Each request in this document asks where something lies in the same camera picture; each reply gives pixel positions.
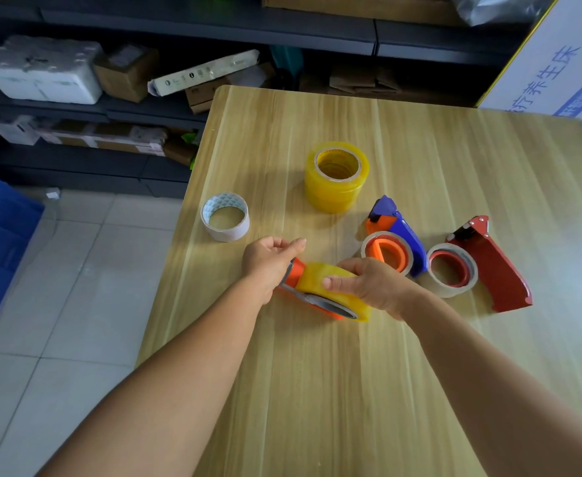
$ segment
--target right arm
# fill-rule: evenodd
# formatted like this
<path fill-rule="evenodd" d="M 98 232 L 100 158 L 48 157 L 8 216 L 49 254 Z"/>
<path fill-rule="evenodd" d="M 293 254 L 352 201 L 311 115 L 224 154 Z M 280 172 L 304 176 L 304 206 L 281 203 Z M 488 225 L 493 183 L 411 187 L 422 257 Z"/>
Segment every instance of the right arm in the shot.
<path fill-rule="evenodd" d="M 324 288 L 354 294 L 414 331 L 488 476 L 582 476 L 582 417 L 387 264 L 339 265 L 358 276 L 326 278 Z"/>

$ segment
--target hand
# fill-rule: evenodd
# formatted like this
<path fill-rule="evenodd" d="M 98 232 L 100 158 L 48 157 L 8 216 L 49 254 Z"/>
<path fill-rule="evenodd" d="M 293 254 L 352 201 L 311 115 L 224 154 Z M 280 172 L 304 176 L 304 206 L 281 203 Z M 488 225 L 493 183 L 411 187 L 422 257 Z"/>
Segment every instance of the hand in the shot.
<path fill-rule="evenodd" d="M 352 257 L 338 266 L 358 276 L 329 276 L 322 281 L 324 289 L 357 296 L 369 306 L 386 311 L 396 320 L 402 320 L 400 314 L 409 306 L 412 296 L 426 291 L 373 257 Z"/>
<path fill-rule="evenodd" d="M 306 247 L 306 239 L 291 242 L 267 236 L 252 242 L 243 254 L 243 278 L 251 278 L 263 291 L 262 304 L 269 303 L 273 290 L 287 272 L 289 262 Z"/>

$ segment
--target white box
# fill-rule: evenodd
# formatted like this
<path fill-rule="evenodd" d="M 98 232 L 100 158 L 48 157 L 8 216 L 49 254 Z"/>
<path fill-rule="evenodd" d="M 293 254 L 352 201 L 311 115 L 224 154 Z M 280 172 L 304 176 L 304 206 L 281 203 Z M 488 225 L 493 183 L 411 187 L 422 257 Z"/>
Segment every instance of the white box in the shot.
<path fill-rule="evenodd" d="M 478 103 L 582 120 L 582 0 L 557 0 Z"/>
<path fill-rule="evenodd" d="M 103 93 L 92 61 L 97 42 L 9 37 L 0 47 L 0 90 L 10 98 L 93 104 Z"/>
<path fill-rule="evenodd" d="M 191 69 L 150 80 L 147 82 L 147 91 L 154 96 L 163 97 L 253 67 L 257 65 L 259 57 L 260 52 L 249 50 L 219 58 Z"/>
<path fill-rule="evenodd" d="M 37 121 L 32 116 L 21 115 L 14 119 L 0 117 L 0 136 L 10 143 L 34 145 L 39 140 Z"/>

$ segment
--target table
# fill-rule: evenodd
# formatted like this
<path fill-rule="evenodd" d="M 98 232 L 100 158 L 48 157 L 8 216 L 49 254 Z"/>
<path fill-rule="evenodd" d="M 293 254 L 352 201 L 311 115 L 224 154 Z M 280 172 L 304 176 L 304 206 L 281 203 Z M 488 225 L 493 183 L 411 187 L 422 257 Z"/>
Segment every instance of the table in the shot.
<path fill-rule="evenodd" d="M 304 198 L 311 146 L 350 142 L 371 172 L 345 214 Z M 198 216 L 210 196 L 240 194 L 251 228 L 213 241 Z M 306 237 L 304 261 L 359 249 L 363 222 L 391 196 L 424 245 L 471 217 L 534 293 L 534 306 L 492 313 L 487 290 L 448 300 L 499 349 L 582 412 L 582 123 L 530 114 L 222 87 L 139 354 L 145 360 L 239 276 L 264 235 Z M 403 323 L 374 312 L 337 322 L 280 292 L 254 336 L 196 475 L 480 476 L 483 470 Z"/>

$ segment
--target plastic bag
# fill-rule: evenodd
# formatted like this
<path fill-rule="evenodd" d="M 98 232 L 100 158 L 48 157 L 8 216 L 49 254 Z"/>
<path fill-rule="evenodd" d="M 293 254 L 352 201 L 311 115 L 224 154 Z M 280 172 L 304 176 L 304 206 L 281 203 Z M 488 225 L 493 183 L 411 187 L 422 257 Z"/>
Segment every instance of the plastic bag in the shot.
<path fill-rule="evenodd" d="M 463 20 L 474 27 L 484 23 L 533 23 L 554 0 L 452 0 Z"/>

